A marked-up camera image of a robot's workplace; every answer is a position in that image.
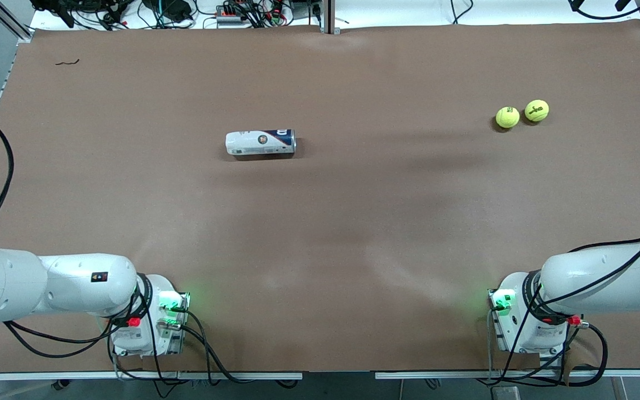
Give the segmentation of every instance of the table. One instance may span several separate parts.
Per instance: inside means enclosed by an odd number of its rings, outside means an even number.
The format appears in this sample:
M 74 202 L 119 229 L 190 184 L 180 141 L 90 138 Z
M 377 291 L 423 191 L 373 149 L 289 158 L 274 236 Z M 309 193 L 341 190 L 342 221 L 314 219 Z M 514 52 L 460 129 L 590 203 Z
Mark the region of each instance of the table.
M 493 126 L 534 98 L 541 124 Z M 234 371 L 483 370 L 487 289 L 640 236 L 637 21 L 39 32 L 0 126 L 16 157 L 0 247 L 167 276 Z M 226 132 L 259 128 L 296 129 L 297 156 L 226 156 Z M 640 369 L 640 314 L 589 320 L 610 368 Z M 199 351 L 163 367 L 203 370 Z M 0 327 L 0 372 L 108 370 L 102 345 L 40 359 Z

